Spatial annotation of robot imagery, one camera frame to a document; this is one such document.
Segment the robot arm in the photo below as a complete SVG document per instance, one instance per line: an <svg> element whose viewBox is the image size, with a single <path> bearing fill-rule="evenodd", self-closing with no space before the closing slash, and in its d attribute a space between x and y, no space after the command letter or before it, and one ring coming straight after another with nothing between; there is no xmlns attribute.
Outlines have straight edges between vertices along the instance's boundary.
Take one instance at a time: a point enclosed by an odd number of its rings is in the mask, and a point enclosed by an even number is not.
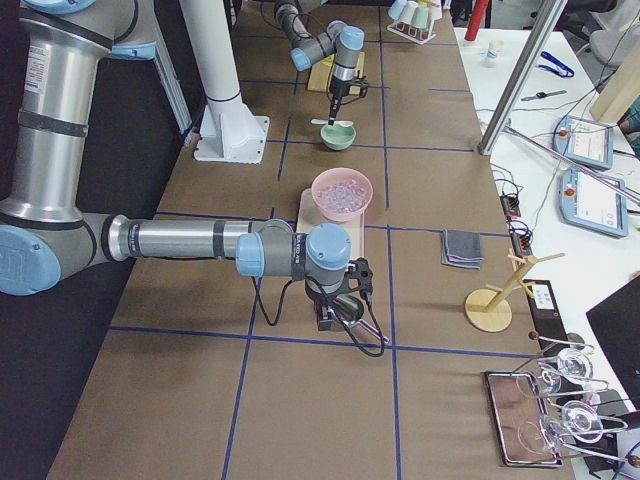
<svg viewBox="0 0 640 480"><path fill-rule="evenodd" d="M359 88L359 97L368 92L368 81L360 76L357 67L364 46L364 32L341 20L330 22L322 33L312 35L301 18L324 5L325 1L276 1L274 20L291 44L290 57L299 72L310 69L316 63L333 55L330 68L330 110L327 123L336 122L339 110L352 88Z"/></svg>
<svg viewBox="0 0 640 480"><path fill-rule="evenodd" d="M206 95L205 161L259 163L268 117L242 100L222 1L180 1ZM311 36L301 14L326 1L276 1L275 20L297 70L336 54L330 125L356 80L364 32L343 21ZM83 214L76 193L98 62L153 59L159 40L154 1L21 1L30 47L11 194L1 201L1 292L25 296L91 266L127 258L234 260L240 275L305 281L319 330L362 316L346 303L351 241L343 227L294 233L284 221L163 221Z"/></svg>

